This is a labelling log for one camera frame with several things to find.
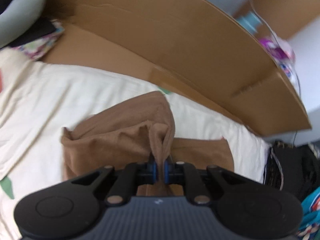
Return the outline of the brown printed t-shirt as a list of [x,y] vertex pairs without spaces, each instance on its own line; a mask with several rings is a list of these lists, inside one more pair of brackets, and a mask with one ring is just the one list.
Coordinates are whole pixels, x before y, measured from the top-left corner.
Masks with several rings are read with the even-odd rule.
[[163,174],[167,157],[204,170],[217,165],[234,171],[226,139],[197,140],[175,137],[170,105],[161,92],[131,98],[81,122],[72,131],[63,129],[63,179],[72,179],[106,165],[116,170],[148,161],[153,155]]

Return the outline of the black folded garment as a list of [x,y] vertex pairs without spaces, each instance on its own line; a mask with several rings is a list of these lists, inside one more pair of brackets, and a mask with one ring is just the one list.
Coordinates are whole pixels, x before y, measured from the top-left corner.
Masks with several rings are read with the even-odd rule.
[[319,187],[319,148],[275,141],[268,152],[264,184],[289,192],[302,202]]

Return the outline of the cream bear print bedsheet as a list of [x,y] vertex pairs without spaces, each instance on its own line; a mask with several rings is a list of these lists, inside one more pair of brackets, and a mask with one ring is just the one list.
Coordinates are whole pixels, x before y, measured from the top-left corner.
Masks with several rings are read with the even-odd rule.
[[[31,61],[1,51],[1,239],[19,239],[13,211],[24,196],[62,180],[64,127],[159,87],[104,70]],[[173,92],[165,92],[176,136],[226,139],[235,172],[262,182],[269,144],[233,120]]]

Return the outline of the teal patterned garment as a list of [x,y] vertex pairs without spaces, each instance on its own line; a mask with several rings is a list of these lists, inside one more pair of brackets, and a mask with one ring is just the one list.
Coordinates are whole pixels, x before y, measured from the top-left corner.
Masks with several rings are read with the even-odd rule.
[[302,201],[303,219],[297,232],[298,239],[319,239],[319,187]]

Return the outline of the brown cardboard sheet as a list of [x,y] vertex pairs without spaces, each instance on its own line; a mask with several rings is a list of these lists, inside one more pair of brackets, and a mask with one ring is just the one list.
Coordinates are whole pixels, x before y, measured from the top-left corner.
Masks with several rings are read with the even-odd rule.
[[263,137],[311,128],[274,59],[206,0],[47,0],[46,12],[65,26],[46,62],[149,81]]

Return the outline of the purple white detergent bag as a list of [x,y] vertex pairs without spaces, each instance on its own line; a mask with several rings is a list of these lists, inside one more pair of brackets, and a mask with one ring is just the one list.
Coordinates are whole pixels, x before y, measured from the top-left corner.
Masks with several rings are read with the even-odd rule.
[[263,37],[259,40],[261,45],[273,57],[281,70],[292,83],[296,82],[295,62],[296,56],[288,42],[273,35]]

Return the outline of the floral folded cloth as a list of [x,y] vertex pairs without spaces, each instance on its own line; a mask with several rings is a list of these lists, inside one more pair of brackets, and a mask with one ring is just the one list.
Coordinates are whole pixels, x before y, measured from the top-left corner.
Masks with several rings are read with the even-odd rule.
[[51,23],[56,28],[56,30],[53,33],[45,35],[26,44],[11,48],[13,50],[22,52],[24,55],[26,55],[27,57],[29,57],[29,59],[33,61],[39,60],[53,48],[57,40],[65,31],[60,21],[51,20]]

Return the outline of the detergent bottle blue cap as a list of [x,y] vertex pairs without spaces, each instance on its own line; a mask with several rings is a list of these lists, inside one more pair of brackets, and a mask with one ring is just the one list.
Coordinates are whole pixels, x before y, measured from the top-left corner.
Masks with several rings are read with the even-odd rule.
[[245,16],[238,17],[236,21],[252,35],[255,35],[257,28],[262,25],[260,18],[252,11],[249,11]]

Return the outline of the upright cardboard panel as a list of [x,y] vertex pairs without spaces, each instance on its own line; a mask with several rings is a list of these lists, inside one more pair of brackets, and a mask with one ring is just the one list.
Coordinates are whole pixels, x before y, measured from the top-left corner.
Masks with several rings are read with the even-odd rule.
[[268,23],[278,37],[289,40],[319,16],[319,0],[246,0],[233,15],[233,22],[252,10]]

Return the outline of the grey neck pillow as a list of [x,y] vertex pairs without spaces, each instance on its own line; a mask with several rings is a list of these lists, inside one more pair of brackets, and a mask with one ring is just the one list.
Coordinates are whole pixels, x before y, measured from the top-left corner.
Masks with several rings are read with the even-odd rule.
[[12,0],[1,14],[1,48],[25,33],[41,16],[46,0]]

